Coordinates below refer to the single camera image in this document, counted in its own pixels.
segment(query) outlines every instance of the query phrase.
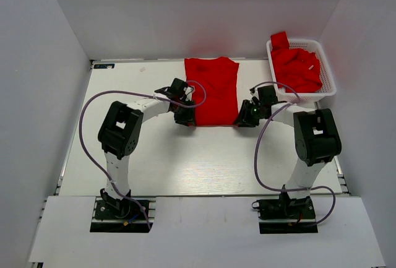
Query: red clothes in basket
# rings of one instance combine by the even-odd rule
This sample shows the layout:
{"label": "red clothes in basket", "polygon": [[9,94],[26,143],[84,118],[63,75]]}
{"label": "red clothes in basket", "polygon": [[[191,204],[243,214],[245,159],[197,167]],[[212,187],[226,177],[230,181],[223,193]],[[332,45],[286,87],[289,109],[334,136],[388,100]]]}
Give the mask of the red clothes in basket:
{"label": "red clothes in basket", "polygon": [[272,64],[277,82],[298,93],[314,93],[322,88],[321,64],[315,53],[301,48],[289,49],[286,32],[271,36]]}
{"label": "red clothes in basket", "polygon": [[[221,57],[185,59],[184,66],[187,80],[198,81],[207,94],[205,103],[196,108],[197,126],[232,125],[238,117],[236,78],[239,63]],[[204,93],[200,87],[196,86],[192,99],[196,103],[204,99]]]}

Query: white plastic basket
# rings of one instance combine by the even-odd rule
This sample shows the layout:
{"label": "white plastic basket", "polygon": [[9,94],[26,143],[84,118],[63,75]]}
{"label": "white plastic basket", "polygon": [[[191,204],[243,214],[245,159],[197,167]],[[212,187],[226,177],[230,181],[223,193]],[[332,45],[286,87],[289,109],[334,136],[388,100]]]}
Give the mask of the white plastic basket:
{"label": "white plastic basket", "polygon": [[[316,53],[316,57],[318,58],[321,64],[321,74],[320,78],[323,83],[323,86],[320,90],[315,93],[298,93],[303,102],[316,102],[320,99],[323,99],[327,96],[332,96],[335,94],[337,89],[335,88],[333,75],[330,70],[330,66],[326,60],[321,44],[315,40],[308,39],[289,39],[290,48],[302,48],[304,50],[308,50],[310,53]],[[272,80],[277,81],[275,77],[275,71],[273,70],[272,57],[271,57],[272,43],[271,40],[267,42],[267,53],[268,59],[270,62],[271,75]],[[293,93],[286,93],[285,88],[275,86],[275,91],[277,93],[277,97],[280,101],[288,101],[288,102],[296,102],[296,96]]]}

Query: folded red garment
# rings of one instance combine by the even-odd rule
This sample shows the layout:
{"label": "folded red garment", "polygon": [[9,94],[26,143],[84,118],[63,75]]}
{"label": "folded red garment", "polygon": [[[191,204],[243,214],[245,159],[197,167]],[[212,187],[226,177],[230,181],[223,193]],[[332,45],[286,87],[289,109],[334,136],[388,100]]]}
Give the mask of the folded red garment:
{"label": "folded red garment", "polygon": [[321,64],[315,53],[301,48],[289,49],[286,32],[271,36],[272,64],[277,82],[298,93],[314,93],[322,88]]}
{"label": "folded red garment", "polygon": [[[229,58],[185,59],[187,80],[198,81],[206,90],[204,104],[196,108],[197,126],[232,125],[238,117],[236,78],[239,63]],[[204,93],[196,86],[192,99],[199,103]]]}

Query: red cloth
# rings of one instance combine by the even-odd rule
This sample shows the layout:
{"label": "red cloth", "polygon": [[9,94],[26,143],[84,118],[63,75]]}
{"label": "red cloth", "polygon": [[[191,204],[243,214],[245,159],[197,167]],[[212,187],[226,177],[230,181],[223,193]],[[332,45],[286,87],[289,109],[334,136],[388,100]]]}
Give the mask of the red cloth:
{"label": "red cloth", "polygon": [[[239,63],[229,58],[185,59],[187,80],[196,80],[206,90],[206,102],[196,108],[197,126],[232,125],[238,117],[236,78]],[[204,92],[195,85],[192,99],[204,99]]]}
{"label": "red cloth", "polygon": [[314,93],[321,89],[321,64],[315,53],[301,48],[289,49],[286,32],[272,35],[271,43],[277,82],[288,85],[298,93]]}

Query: white panel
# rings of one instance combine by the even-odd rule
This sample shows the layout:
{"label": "white panel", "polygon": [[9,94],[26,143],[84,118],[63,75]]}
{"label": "white panel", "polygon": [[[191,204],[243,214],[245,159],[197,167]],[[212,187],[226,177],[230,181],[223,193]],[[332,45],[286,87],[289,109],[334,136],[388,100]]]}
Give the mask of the white panel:
{"label": "white panel", "polygon": [[[85,101],[111,89],[150,94],[170,85],[175,77],[185,79],[184,61],[117,63],[114,69],[94,69]],[[240,60],[239,107],[244,99],[251,98],[249,89],[266,80],[270,80],[268,61]],[[128,103],[138,98],[106,95],[96,99],[85,114],[85,142],[102,164],[105,164],[105,156],[97,135],[115,100]],[[273,194],[257,183],[253,172],[254,147],[263,124],[264,121],[259,128],[194,129],[175,124],[171,113],[150,119],[142,125],[139,144],[129,161],[132,195]],[[293,128],[271,123],[260,147],[261,178],[268,185],[281,188],[290,178],[296,160]],[[60,194],[97,196],[105,184],[106,176],[84,154],[76,134]],[[318,176],[315,185],[321,184],[341,191],[334,162]]]}
{"label": "white panel", "polygon": [[396,267],[396,0],[341,0],[321,37],[337,95],[348,187],[361,196],[387,267]]}
{"label": "white panel", "polygon": [[269,36],[318,39],[338,0],[58,0],[91,59],[266,55]]}
{"label": "white panel", "polygon": [[[294,235],[260,235],[255,199],[158,198],[152,231],[122,234],[89,233],[94,197],[51,197],[30,261],[50,268],[384,265],[360,198],[339,198],[317,234]],[[313,202],[323,215],[331,198]]]}
{"label": "white panel", "polygon": [[24,267],[54,193],[89,60],[56,0],[0,0],[0,259]]}

